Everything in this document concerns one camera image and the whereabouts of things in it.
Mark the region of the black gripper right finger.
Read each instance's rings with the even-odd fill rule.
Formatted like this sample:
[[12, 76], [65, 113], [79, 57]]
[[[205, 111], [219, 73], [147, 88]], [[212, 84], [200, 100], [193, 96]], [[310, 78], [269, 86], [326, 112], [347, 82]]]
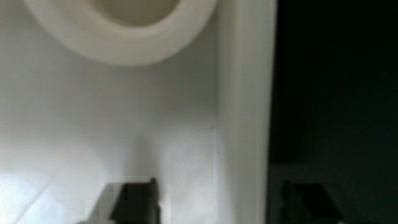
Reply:
[[354, 223], [323, 184], [285, 181], [280, 200], [280, 224]]

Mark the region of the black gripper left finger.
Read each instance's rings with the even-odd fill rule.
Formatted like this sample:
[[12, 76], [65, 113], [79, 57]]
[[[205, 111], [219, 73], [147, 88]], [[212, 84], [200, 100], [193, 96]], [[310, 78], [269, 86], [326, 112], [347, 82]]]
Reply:
[[88, 217], [77, 224], [161, 224], [159, 185], [141, 182], [108, 183]]

